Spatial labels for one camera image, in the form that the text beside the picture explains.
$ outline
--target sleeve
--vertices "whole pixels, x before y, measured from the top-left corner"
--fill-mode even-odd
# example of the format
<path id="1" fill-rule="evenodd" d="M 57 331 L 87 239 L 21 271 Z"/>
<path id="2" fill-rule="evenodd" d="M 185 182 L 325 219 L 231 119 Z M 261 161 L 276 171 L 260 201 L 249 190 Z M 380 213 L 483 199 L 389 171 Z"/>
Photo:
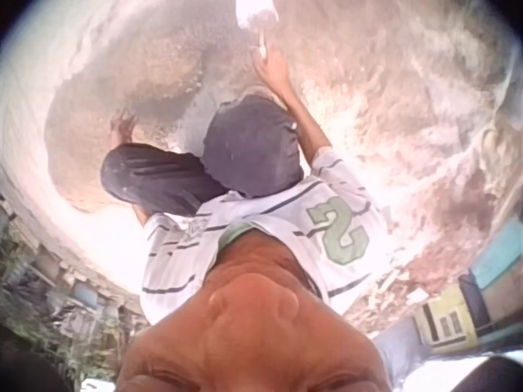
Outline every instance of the sleeve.
<path id="1" fill-rule="evenodd" d="M 363 171 L 361 163 L 354 157 L 342 158 L 333 147 L 321 148 L 312 162 L 311 173 L 327 184 L 342 188 L 350 194 L 365 197 L 375 207 L 375 200 L 356 173 Z"/>
<path id="2" fill-rule="evenodd" d="M 145 238 L 149 252 L 157 253 L 168 236 L 172 240 L 179 240 L 183 235 L 183 230 L 178 224 L 164 214 L 154 214 L 144 226 Z"/>

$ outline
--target white striped jersey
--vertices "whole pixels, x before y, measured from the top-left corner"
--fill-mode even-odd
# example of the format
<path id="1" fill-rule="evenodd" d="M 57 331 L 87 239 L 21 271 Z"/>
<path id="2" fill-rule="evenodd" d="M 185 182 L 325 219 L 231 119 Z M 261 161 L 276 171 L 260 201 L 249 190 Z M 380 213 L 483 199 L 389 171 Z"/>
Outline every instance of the white striped jersey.
<path id="1" fill-rule="evenodd" d="M 246 199 L 236 192 L 205 203 L 184 232 L 168 216 L 145 225 L 150 245 L 141 305 L 151 323 L 180 307 L 202 286 L 232 225 L 252 225 L 294 254 L 339 314 L 386 270 L 385 220 L 358 180 L 358 162 L 333 148 L 316 155 L 311 176 L 282 193 Z"/>

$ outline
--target window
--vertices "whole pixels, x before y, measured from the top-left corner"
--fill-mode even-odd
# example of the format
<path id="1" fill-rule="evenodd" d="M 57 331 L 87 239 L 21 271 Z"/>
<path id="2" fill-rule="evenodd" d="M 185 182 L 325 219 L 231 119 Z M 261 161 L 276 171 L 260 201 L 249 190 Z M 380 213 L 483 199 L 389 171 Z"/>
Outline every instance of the window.
<path id="1" fill-rule="evenodd" d="M 451 333 L 450 333 L 449 321 L 447 320 L 447 318 L 446 317 L 440 318 L 440 323 L 441 323 L 441 329 L 443 330 L 443 336 L 450 337 Z"/>
<path id="2" fill-rule="evenodd" d="M 450 314 L 450 320 L 452 321 L 452 326 L 456 333 L 463 333 L 463 328 L 461 328 L 461 323 L 459 322 L 458 312 L 452 312 Z"/>

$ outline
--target hand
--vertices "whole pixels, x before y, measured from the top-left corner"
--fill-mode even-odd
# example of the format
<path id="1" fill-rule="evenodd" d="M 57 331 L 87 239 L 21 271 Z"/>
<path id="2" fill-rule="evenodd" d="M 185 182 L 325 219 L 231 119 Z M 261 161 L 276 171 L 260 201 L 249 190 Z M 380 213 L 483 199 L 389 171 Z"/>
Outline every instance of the hand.
<path id="1" fill-rule="evenodd" d="M 127 109 L 114 115 L 111 119 L 110 144 L 111 149 L 125 143 L 132 143 L 132 132 L 138 122 L 135 114 Z"/>
<path id="2" fill-rule="evenodd" d="M 285 97 L 293 90 L 287 61 L 280 50 L 268 46 L 265 48 L 265 56 L 261 54 L 260 48 L 253 51 L 254 70 L 258 79 L 285 102 Z"/>

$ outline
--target white jersey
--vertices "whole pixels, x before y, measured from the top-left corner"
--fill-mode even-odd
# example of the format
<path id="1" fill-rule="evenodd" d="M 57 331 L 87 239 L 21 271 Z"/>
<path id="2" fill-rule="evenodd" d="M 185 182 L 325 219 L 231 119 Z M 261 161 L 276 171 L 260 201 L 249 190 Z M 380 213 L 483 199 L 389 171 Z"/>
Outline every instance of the white jersey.
<path id="1" fill-rule="evenodd" d="M 150 244 L 141 293 L 145 316 L 157 323 L 193 296 L 217 258 L 224 232 L 246 224 L 284 243 L 325 304 L 345 312 L 389 262 L 385 221 L 355 167 L 323 148 L 312 175 L 298 185 L 256 199 L 229 192 L 203 204 L 185 232 L 168 216 L 152 216 L 145 225 Z"/>

